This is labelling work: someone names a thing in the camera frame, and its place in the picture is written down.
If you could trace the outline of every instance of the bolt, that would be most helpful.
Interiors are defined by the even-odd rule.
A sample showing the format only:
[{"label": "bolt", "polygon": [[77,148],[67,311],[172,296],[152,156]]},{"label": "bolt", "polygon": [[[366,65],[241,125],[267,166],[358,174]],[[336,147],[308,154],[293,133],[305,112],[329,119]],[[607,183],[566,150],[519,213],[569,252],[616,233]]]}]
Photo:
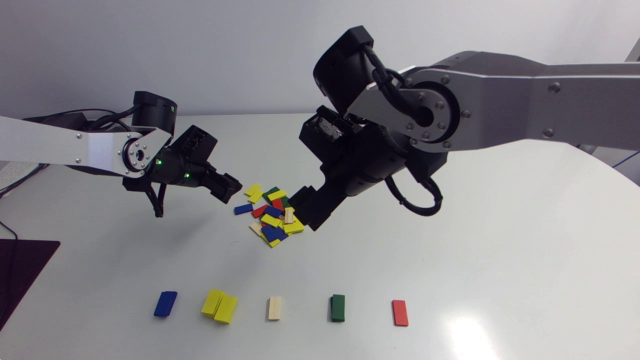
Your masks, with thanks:
[{"label": "bolt", "polygon": [[550,127],[542,131],[542,136],[544,136],[545,138],[550,138],[553,135],[554,135],[554,130]]},{"label": "bolt", "polygon": [[552,83],[549,85],[548,89],[550,93],[555,94],[560,91],[560,83]]}]

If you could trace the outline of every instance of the black cable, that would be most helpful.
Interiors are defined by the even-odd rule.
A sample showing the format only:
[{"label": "black cable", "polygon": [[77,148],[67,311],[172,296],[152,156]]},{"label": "black cable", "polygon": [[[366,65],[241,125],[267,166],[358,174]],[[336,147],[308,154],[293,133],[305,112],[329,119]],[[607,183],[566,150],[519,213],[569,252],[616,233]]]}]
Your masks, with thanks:
[{"label": "black cable", "polygon": [[99,109],[99,108],[89,108],[89,109],[76,109],[76,110],[68,110],[68,111],[63,111],[61,113],[55,113],[55,114],[51,114],[51,115],[45,115],[44,117],[51,117],[51,116],[58,116],[58,115],[64,115],[64,114],[69,114],[69,113],[81,113],[83,111],[104,111],[106,113],[112,113],[115,114],[116,112],[113,110],[108,110],[108,109]]},{"label": "black cable", "polygon": [[2,199],[2,197],[4,197],[7,193],[12,191],[13,189],[15,189],[18,186],[20,186],[22,183],[27,181],[27,179],[29,179],[30,177],[34,176],[35,174],[41,172],[42,170],[46,169],[47,167],[49,167],[49,164],[38,164],[38,166],[36,168],[34,168],[30,173],[25,175],[23,178],[19,179],[18,181],[14,182],[11,185],[5,186],[4,188],[0,189],[0,199]]},{"label": "black cable", "polygon": [[433,206],[430,208],[421,208],[419,206],[413,205],[409,202],[398,190],[396,186],[396,182],[394,181],[392,176],[387,176],[385,178],[385,183],[391,191],[391,194],[400,202],[400,205],[403,205],[407,209],[409,209],[412,213],[416,213],[420,216],[430,217],[431,215],[435,215],[440,211],[440,206],[442,205],[442,194],[440,193],[440,189],[436,182],[432,180],[432,178],[426,179],[425,181],[421,181],[420,184],[427,189],[431,195],[433,195]]},{"label": "black cable", "polygon": [[630,158],[633,158],[634,156],[638,155],[639,153],[640,153],[640,151],[636,151],[636,152],[634,152],[633,154],[631,154],[631,155],[627,156],[627,157],[626,157],[624,160],[622,160],[621,162],[619,162],[619,163],[617,163],[617,164],[613,165],[613,166],[612,166],[612,168],[616,168],[616,167],[618,167],[619,165],[624,164],[625,162],[627,162],[627,160],[629,160]]},{"label": "black cable", "polygon": [[7,308],[9,307],[9,302],[11,301],[11,296],[9,294],[9,290],[11,288],[11,276],[12,276],[12,272],[13,272],[13,260],[15,259],[15,253],[17,252],[18,249],[18,234],[15,233],[15,231],[13,231],[10,227],[8,227],[7,225],[4,224],[4,222],[0,221],[0,225],[2,225],[2,227],[4,227],[5,229],[9,230],[9,232],[11,232],[13,234],[13,237],[15,238],[13,241],[13,250],[12,250],[12,254],[11,254],[11,259],[9,260],[9,271],[8,271],[8,275],[6,277],[6,296],[4,297],[4,306],[2,309],[2,312],[0,312],[0,319],[4,318],[4,314],[6,313]]},{"label": "black cable", "polygon": [[116,120],[120,120],[124,117],[127,117],[131,114],[133,114],[138,108],[140,108],[140,105],[134,105],[132,108],[125,110],[121,113],[117,113],[117,114],[113,114],[113,115],[108,115],[106,117],[101,117],[98,120],[92,122],[91,124],[89,124],[89,126],[87,126],[87,130],[96,130],[96,129],[100,129],[102,126],[104,126],[105,124],[109,124],[112,123]]}]

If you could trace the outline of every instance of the white table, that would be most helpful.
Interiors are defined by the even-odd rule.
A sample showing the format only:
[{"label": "white table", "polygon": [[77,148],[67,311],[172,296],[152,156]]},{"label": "white table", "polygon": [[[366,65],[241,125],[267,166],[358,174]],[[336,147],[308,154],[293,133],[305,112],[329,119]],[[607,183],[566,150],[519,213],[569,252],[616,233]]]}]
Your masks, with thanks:
[{"label": "white table", "polygon": [[[319,186],[298,140],[308,115],[180,118],[219,143],[210,161],[245,185]],[[569,145],[458,152],[435,176],[439,214],[384,184],[347,199],[316,233],[270,249],[204,188],[169,187],[156,219],[120,180],[51,167],[0,202],[23,238],[59,240],[0,332],[13,359],[637,359],[640,190]],[[429,195],[404,171],[409,199]],[[209,289],[239,297],[231,325],[200,314]],[[152,316],[161,291],[171,316]],[[346,322],[327,319],[346,295]],[[269,296],[282,320],[266,321]],[[410,326],[390,302],[406,300]]]}]

